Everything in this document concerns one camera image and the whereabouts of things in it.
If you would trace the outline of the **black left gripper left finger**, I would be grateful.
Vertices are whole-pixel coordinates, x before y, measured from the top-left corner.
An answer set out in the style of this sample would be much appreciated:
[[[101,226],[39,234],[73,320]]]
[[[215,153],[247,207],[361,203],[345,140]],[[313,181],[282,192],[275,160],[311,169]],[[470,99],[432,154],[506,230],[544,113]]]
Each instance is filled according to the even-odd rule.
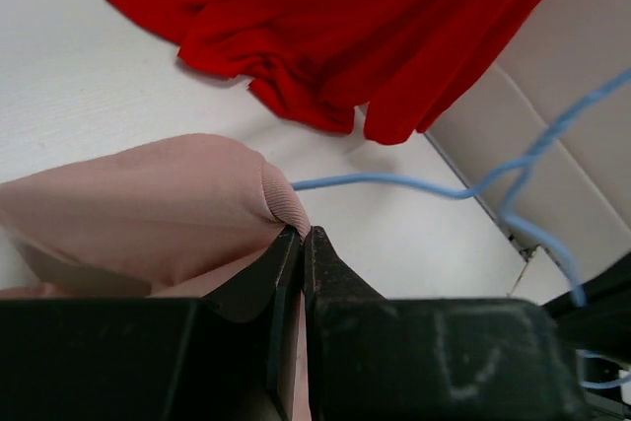
[[[200,298],[3,301],[5,420],[288,420],[301,239]]]

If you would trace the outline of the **pink printed t shirt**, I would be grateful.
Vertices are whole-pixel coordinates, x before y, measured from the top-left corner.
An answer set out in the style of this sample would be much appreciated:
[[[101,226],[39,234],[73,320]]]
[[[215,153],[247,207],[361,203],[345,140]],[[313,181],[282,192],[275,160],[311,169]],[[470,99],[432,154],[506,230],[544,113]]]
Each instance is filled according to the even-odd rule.
[[[311,225],[259,153],[208,134],[173,137],[6,182],[1,224],[43,280],[3,301],[200,298]]]

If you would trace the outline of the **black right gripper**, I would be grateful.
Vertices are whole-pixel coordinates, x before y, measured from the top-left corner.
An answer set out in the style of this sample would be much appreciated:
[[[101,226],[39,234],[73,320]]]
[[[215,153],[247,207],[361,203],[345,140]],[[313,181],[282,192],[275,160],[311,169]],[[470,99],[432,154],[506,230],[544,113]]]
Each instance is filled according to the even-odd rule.
[[[605,357],[630,356],[630,253],[584,285],[588,304],[576,308],[570,292],[543,307],[559,335],[577,348]]]

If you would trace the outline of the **lavender wire hanger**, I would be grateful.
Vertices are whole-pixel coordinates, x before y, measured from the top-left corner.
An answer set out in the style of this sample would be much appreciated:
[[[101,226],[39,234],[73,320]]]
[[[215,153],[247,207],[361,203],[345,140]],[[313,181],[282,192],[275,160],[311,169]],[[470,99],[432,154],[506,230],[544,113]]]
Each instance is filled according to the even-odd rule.
[[[370,183],[423,199],[476,199],[534,257],[520,270],[496,251],[467,257],[461,237],[426,260],[409,252],[365,271],[398,299],[566,296],[592,309],[587,283],[630,248],[630,0],[545,0],[490,70],[437,121],[429,141],[463,179],[357,173],[300,190]]]

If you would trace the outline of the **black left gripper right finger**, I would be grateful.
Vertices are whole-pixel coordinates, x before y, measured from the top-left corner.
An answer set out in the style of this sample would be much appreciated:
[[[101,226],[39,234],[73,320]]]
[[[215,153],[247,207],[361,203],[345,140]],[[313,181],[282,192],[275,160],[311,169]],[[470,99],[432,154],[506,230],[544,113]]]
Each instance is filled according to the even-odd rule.
[[[336,253],[304,244],[315,420],[586,420],[575,356],[519,299],[392,300]]]

